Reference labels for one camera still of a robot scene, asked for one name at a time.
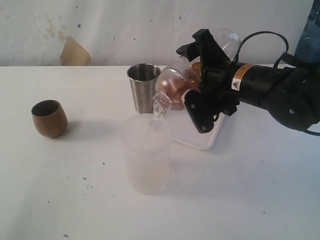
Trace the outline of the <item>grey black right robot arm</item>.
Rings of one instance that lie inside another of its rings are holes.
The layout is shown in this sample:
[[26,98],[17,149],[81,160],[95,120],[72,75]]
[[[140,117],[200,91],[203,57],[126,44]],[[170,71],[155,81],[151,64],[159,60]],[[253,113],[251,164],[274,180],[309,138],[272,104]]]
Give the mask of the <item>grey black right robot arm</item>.
[[312,135],[320,121],[320,64],[305,62],[285,51],[279,68],[230,59],[208,29],[193,34],[194,41],[176,50],[189,61],[200,59],[199,90],[183,96],[184,106],[197,131],[208,133],[220,114],[231,116],[240,103],[258,107],[281,125]]

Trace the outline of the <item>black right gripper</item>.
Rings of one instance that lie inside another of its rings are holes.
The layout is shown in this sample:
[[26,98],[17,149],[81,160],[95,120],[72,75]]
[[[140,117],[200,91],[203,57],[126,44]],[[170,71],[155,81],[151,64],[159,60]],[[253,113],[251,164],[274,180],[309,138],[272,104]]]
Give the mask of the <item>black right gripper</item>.
[[199,89],[205,102],[219,114],[233,115],[240,104],[237,96],[240,92],[232,89],[232,80],[242,64],[231,62],[209,29],[200,29],[192,37],[195,41],[182,45],[176,53],[189,62],[200,57]]

